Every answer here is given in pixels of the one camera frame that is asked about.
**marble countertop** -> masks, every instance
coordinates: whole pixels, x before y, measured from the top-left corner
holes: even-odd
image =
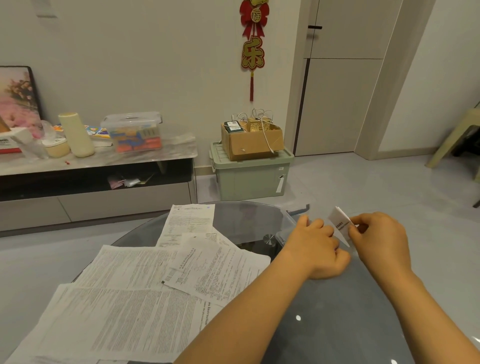
[[[35,160],[27,159],[21,153],[0,155],[0,176],[195,158],[198,155],[192,133],[162,138],[162,142],[162,149],[144,152],[117,153],[112,146],[96,147],[95,154],[85,158],[77,158],[72,153],[62,158]]]

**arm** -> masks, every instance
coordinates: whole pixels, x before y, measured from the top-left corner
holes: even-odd
[[[430,296],[411,270],[408,239],[382,213],[355,216],[349,234],[361,260],[392,303],[416,363],[480,363],[480,351]]]
[[[326,279],[350,262],[337,249],[333,228],[299,219],[287,244],[267,269],[200,332],[175,364],[259,363],[298,290],[307,279]]]

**plastic storage box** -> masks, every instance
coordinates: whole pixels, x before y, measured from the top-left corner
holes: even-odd
[[[162,116],[156,111],[108,115],[102,122],[119,153],[160,149],[159,125]]]
[[[220,198],[223,201],[236,201],[282,196],[294,156],[284,149],[278,152],[277,157],[231,161],[222,144],[215,142],[210,145],[210,159],[220,189]]]

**white wall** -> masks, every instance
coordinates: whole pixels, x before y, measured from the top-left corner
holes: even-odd
[[[480,100],[480,1],[437,0],[380,151],[439,146]]]
[[[77,111],[98,125],[108,114],[158,110],[192,131],[197,165],[232,113],[251,112],[241,66],[241,0],[51,0],[58,19],[38,19],[29,0],[0,2],[0,64],[29,65],[47,118]],[[300,0],[270,3],[265,67],[253,106],[285,128]]]

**door frame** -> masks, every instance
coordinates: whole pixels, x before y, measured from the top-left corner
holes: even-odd
[[[310,3],[311,0],[300,0],[297,42],[285,126],[285,145],[290,150],[293,150],[300,126],[300,101],[302,91],[304,92],[302,90],[304,85],[304,77],[302,77],[303,54],[307,40]],[[380,144],[417,53],[434,4],[435,0],[403,0],[400,6],[377,84],[354,150],[356,154],[365,159],[373,160],[383,156],[379,153]],[[408,150],[405,150],[404,153],[405,155],[413,155]]]

